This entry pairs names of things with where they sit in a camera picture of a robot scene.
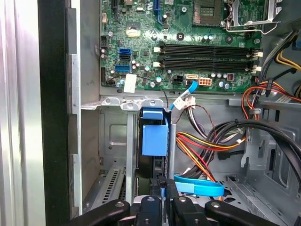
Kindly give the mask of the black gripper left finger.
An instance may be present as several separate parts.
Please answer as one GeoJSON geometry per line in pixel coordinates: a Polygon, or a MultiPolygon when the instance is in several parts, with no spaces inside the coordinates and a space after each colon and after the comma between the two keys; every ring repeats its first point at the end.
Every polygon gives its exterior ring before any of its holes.
{"type": "Polygon", "coordinates": [[[150,180],[150,195],[130,205],[116,199],[70,220],[71,226],[160,226],[165,177],[150,180]]]}

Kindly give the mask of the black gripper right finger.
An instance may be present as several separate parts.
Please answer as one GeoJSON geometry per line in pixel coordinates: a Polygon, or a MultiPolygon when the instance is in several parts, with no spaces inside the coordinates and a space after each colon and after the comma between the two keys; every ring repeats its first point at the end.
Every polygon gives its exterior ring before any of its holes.
{"type": "Polygon", "coordinates": [[[190,198],[180,196],[166,179],[166,213],[170,226],[275,226],[276,224],[226,202],[210,200],[199,211],[190,198]]]}

